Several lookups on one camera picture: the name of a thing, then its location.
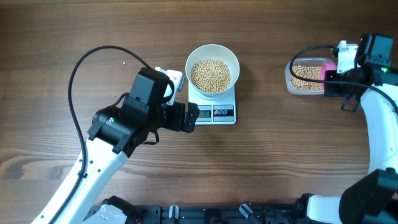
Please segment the white bowl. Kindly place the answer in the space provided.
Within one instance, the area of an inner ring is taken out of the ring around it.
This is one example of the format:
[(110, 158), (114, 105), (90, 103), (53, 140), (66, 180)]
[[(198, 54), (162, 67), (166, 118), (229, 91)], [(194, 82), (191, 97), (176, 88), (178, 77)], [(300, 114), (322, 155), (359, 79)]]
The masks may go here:
[(202, 45), (201, 47), (195, 49), (188, 57), (186, 64), (185, 64), (185, 71), (186, 71), (186, 76), (189, 81), (189, 83), (192, 83), (191, 80), (191, 69), (196, 64), (197, 62), (204, 61), (204, 60), (222, 60), (225, 64), (227, 64), (229, 71), (230, 71), (230, 77), (231, 81), (230, 84), (228, 85), (228, 88), (225, 91), (219, 92), (219, 93), (207, 93), (204, 91), (199, 90), (196, 86), (195, 89), (198, 90), (201, 94), (205, 96), (217, 96), (220, 95), (220, 93), (226, 92), (229, 90), (234, 84), (237, 82), (239, 78), (239, 73), (240, 73), (240, 64), (238, 62), (238, 58), (235, 56), (230, 49), (218, 45), (218, 44), (207, 44), (207, 45)]

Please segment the pink plastic measuring scoop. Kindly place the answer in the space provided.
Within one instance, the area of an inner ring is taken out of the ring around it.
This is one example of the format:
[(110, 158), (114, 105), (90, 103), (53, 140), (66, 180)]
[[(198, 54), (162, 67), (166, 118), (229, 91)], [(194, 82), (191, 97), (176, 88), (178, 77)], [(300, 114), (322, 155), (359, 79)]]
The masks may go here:
[(336, 70), (337, 66), (333, 62), (324, 62), (320, 69), (320, 80), (324, 81), (326, 72), (329, 70)]

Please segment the soybeans in bowl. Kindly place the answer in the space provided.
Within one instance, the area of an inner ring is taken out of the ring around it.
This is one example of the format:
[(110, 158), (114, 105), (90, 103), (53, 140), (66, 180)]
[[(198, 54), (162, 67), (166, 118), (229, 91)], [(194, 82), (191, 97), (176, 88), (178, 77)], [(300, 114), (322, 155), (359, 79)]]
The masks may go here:
[(207, 93), (225, 91), (230, 84), (230, 71), (222, 60), (204, 60), (197, 62), (191, 69), (194, 86)]

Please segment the white digital kitchen scale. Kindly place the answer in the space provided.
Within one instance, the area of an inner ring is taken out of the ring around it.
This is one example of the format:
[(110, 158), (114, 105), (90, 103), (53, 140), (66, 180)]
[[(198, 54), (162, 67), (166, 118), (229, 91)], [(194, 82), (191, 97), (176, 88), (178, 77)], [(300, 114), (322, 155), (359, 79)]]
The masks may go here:
[(217, 96), (205, 96), (188, 84), (188, 100), (200, 110), (196, 125), (228, 125), (236, 123), (236, 98), (232, 86)]

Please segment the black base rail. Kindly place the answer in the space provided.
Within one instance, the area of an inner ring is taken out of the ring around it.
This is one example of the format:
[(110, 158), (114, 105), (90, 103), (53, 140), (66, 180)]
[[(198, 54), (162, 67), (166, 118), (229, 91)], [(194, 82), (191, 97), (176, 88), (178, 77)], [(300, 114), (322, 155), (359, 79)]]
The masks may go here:
[(206, 224), (206, 223), (296, 223), (288, 208), (240, 206), (180, 207), (109, 205), (92, 207), (84, 223)]

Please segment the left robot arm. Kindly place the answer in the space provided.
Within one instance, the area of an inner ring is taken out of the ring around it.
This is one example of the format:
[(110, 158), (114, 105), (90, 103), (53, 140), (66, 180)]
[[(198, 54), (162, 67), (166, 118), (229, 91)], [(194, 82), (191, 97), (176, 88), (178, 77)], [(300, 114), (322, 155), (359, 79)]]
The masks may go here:
[(82, 223), (135, 148), (148, 143), (149, 133), (159, 128), (193, 132), (198, 106), (174, 101), (183, 79), (179, 71), (141, 68), (131, 91), (96, 112), (81, 154), (34, 223)]

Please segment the clear plastic container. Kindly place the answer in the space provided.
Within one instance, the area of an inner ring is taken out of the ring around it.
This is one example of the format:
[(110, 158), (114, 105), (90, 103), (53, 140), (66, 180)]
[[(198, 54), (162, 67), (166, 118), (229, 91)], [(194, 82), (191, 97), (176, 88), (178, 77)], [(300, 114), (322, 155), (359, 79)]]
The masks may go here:
[[(327, 58), (298, 58), (297, 60), (294, 61), (294, 65), (304, 65), (304, 66), (322, 66), (324, 62), (333, 62), (330, 59)], [(286, 85), (288, 92), (293, 95), (323, 95), (324, 94), (324, 89), (322, 90), (303, 90), (303, 89), (298, 89), (294, 87), (290, 81), (290, 63), (287, 64), (285, 68), (285, 80), (286, 80)]]

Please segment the soybeans in container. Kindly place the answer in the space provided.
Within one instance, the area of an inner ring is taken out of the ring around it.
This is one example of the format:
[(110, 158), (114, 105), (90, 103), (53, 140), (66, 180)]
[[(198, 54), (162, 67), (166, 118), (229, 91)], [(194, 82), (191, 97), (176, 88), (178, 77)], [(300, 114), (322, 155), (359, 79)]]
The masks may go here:
[[(320, 69), (321, 66), (304, 66), (304, 65), (294, 65), (292, 67), (294, 73), (298, 77), (319, 80), (320, 79)], [(298, 89), (303, 90), (322, 90), (323, 87), (320, 83), (315, 82), (306, 82), (300, 79), (295, 78), (294, 76), (290, 76), (290, 81), (292, 85)]]

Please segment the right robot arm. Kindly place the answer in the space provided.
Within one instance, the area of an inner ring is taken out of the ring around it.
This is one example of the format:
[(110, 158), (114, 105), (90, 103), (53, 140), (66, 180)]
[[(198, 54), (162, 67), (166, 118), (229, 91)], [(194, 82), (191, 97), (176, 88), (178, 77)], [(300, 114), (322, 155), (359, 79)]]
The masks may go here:
[(342, 195), (304, 194), (292, 215), (307, 223), (397, 223), (397, 69), (391, 66), (394, 39), (364, 34), (359, 44), (331, 46), (337, 68), (317, 82), (325, 96), (356, 101), (366, 117), (369, 138), (367, 176)]

